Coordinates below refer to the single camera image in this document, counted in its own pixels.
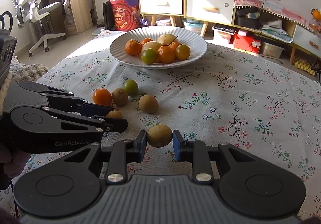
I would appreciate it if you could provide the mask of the left hand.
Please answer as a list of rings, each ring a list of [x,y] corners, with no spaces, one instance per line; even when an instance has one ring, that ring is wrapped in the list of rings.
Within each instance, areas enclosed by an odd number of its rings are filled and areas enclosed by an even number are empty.
[[[9,178],[19,176],[30,158],[30,153],[22,152],[20,150],[9,151],[1,146],[1,164],[3,164],[4,173]]]

